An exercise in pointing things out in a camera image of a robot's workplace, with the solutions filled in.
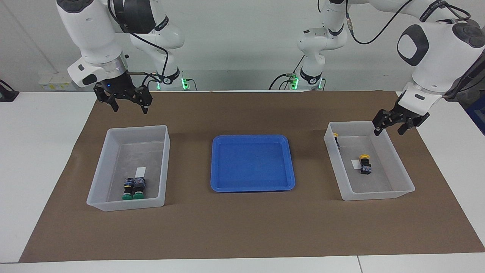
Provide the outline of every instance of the translucent storage bin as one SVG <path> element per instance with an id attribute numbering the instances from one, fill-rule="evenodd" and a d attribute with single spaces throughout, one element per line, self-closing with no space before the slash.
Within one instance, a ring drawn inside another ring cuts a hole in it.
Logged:
<path id="1" fill-rule="evenodd" d="M 371 121 L 330 122 L 324 140 L 343 200 L 390 199 L 414 191 L 389 135 L 383 130 L 375 136 Z M 360 173 L 361 154 L 370 156 L 371 174 Z"/>
<path id="2" fill-rule="evenodd" d="M 169 151 L 165 125 L 108 130 L 86 203 L 104 211 L 163 206 Z M 122 200 L 125 178 L 141 167 L 145 198 Z"/>

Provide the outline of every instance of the plastic container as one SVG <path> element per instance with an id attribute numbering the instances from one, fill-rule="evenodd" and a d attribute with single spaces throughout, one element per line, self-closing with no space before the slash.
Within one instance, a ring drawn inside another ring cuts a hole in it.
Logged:
<path id="1" fill-rule="evenodd" d="M 343 200 L 390 199 L 415 190 L 387 132 L 375 136 L 373 131 L 371 121 L 328 124 L 324 140 Z M 356 169 L 361 154 L 370 156 L 371 174 L 361 174 L 360 163 Z"/>
<path id="2" fill-rule="evenodd" d="M 288 140 L 282 135 L 214 138 L 210 186 L 217 192 L 293 189 L 295 176 Z"/>
<path id="3" fill-rule="evenodd" d="M 86 203 L 103 211 L 165 204 L 170 138 L 165 125 L 109 129 Z M 122 200 L 125 178 L 145 167 L 144 199 Z"/>

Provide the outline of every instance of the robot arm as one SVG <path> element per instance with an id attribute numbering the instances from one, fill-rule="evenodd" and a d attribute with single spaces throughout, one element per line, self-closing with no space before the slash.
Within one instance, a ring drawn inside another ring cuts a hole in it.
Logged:
<path id="1" fill-rule="evenodd" d="M 132 34 L 132 43 L 152 58 L 162 89 L 182 86 L 177 81 L 180 71 L 173 55 L 165 48 L 181 47 L 184 37 L 176 25 L 169 24 L 159 0 L 56 1 L 67 32 L 81 51 L 81 58 L 67 71 L 81 87 L 96 83 L 94 91 L 100 102 L 117 111 L 115 99 L 130 100 L 145 114 L 152 102 L 146 86 L 133 85 L 125 56 L 115 40 L 116 30 Z"/>
<path id="2" fill-rule="evenodd" d="M 302 51 L 307 56 L 300 78 L 320 77 L 324 62 L 319 63 L 321 66 L 314 65 L 320 53 L 317 58 L 307 53 L 334 48 L 314 41 L 339 39 L 341 36 L 339 47 L 342 47 L 347 39 L 346 33 L 343 34 L 345 31 L 341 31 L 345 21 L 354 36 L 348 9 L 352 4 L 364 3 L 380 11 L 408 14 L 420 20 L 419 24 L 403 32 L 397 47 L 399 56 L 415 67 L 413 80 L 406 84 L 394 108 L 391 111 L 380 110 L 373 120 L 376 135 L 386 127 L 404 123 L 398 130 L 402 135 L 406 130 L 421 125 L 429 116 L 430 107 L 460 85 L 484 51 L 485 35 L 472 21 L 460 22 L 463 18 L 448 8 L 450 6 L 444 0 L 326 0 L 321 9 L 322 29 L 336 35 L 306 35 L 303 40 L 300 39 L 298 46 L 301 49 L 300 44 L 306 45 Z M 301 82 L 309 89 L 316 87 L 314 82 Z"/>

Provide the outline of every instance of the blue tray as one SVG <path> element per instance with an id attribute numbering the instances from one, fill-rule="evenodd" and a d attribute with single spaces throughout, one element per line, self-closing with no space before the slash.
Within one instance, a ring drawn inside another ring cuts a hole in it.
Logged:
<path id="1" fill-rule="evenodd" d="M 291 190 L 295 175 L 288 140 L 282 135 L 214 138 L 210 186 L 217 192 Z"/>

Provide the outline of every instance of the brown surface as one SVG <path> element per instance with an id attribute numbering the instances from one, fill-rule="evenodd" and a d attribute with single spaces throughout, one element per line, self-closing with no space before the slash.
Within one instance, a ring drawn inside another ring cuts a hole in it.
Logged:
<path id="1" fill-rule="evenodd" d="M 381 91 L 156 93 L 145 116 L 129 102 L 118 113 L 96 103 L 20 262 L 483 252 L 416 130 L 400 137 L 397 126 L 388 129 L 415 192 L 341 200 L 322 140 L 328 123 L 371 120 L 395 100 Z M 171 139 L 166 205 L 86 205 L 106 131 L 159 124 Z M 285 135 L 296 187 L 213 192 L 211 141 L 225 134 Z"/>

